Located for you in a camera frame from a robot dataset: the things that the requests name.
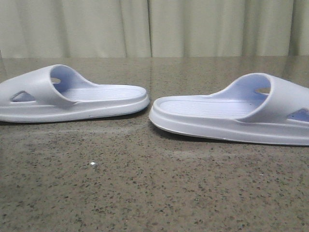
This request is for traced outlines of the light blue slipper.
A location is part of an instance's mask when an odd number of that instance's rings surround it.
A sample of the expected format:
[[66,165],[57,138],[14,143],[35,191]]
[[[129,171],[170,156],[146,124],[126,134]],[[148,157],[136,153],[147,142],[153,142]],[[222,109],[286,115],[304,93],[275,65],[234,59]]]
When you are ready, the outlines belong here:
[[102,118],[143,110],[143,87],[95,84],[66,65],[51,65],[0,84],[0,119],[41,123]]
[[309,90],[251,73],[210,95],[156,99],[151,122],[193,137],[275,145],[309,144]]

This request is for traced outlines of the beige pleated curtain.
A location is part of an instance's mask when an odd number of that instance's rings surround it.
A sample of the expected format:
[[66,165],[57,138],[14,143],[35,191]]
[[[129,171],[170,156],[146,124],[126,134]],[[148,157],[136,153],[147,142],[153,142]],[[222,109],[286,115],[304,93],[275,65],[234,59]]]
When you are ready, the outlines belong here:
[[3,0],[2,58],[309,53],[306,0]]

